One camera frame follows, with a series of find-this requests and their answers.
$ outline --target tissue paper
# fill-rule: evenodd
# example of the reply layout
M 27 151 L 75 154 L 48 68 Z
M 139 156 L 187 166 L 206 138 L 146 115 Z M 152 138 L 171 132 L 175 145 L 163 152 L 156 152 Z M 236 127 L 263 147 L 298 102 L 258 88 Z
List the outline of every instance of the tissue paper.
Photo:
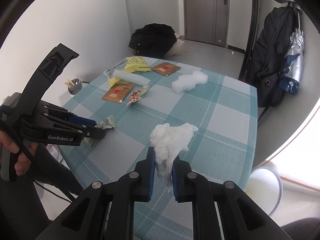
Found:
M 151 146 L 156 152 L 158 177 L 164 177 L 168 190 L 172 190 L 172 165 L 180 151 L 188 151 L 188 144 L 198 128 L 189 123 L 181 126 L 158 124 L 150 134 Z

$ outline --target white wall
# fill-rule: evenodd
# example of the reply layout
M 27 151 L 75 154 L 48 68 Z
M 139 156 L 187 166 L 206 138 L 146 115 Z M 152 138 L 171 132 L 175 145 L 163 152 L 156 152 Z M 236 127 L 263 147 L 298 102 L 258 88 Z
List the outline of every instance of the white wall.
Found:
M 178 0 L 126 0 L 126 3 L 131 33 L 151 23 L 167 24 L 179 32 Z
M 246 49 L 252 11 L 252 0 L 230 0 L 227 44 Z
M 0 49 L 0 99 L 22 92 L 50 50 L 63 43 L 79 53 L 44 95 L 62 105 L 64 82 L 81 75 L 92 81 L 132 55 L 125 0 L 36 0 L 17 21 Z
M 320 97 L 320 34 L 305 14 L 301 16 L 301 29 L 305 35 L 305 68 L 299 90 L 294 96 L 286 93 L 280 105 L 271 107 L 261 120 L 253 166 L 264 161 L 286 142 L 304 122 Z

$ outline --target door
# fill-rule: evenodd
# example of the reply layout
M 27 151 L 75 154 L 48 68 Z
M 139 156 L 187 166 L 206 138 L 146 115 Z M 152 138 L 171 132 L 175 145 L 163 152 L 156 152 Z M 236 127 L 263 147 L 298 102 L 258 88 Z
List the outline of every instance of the door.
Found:
M 185 39 L 225 47 L 228 0 L 185 0 Z

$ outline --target screw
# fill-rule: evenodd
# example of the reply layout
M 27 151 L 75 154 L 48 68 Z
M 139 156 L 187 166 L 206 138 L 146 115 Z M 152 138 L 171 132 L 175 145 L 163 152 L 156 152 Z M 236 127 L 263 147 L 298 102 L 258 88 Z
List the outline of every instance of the screw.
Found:
M 93 188 L 100 188 L 101 187 L 101 182 L 100 181 L 95 181 L 94 183 L 92 183 L 92 187 Z
M 129 173 L 129 177 L 132 178 L 132 179 L 135 179 L 139 176 L 139 173 L 133 171 L 133 172 L 130 172 Z
M 227 188 L 234 188 L 234 187 L 235 187 L 235 184 L 234 184 L 232 181 L 227 181 L 227 182 L 225 183 L 225 186 L 226 186 Z
M 195 179 L 195 178 L 197 177 L 197 174 L 196 174 L 195 172 L 189 172 L 189 173 L 187 174 L 187 176 L 188 176 L 188 178 L 190 178 L 190 179 Z

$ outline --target silver umbrella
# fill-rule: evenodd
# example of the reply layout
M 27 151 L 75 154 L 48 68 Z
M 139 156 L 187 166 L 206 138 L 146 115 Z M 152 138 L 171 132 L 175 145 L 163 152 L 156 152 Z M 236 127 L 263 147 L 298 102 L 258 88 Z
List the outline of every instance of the silver umbrella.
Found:
M 291 93 L 295 94 L 301 82 L 304 60 L 304 37 L 300 29 L 300 14 L 298 13 L 299 29 L 296 29 L 290 37 L 290 48 L 284 57 L 284 64 L 281 67 L 279 86 Z

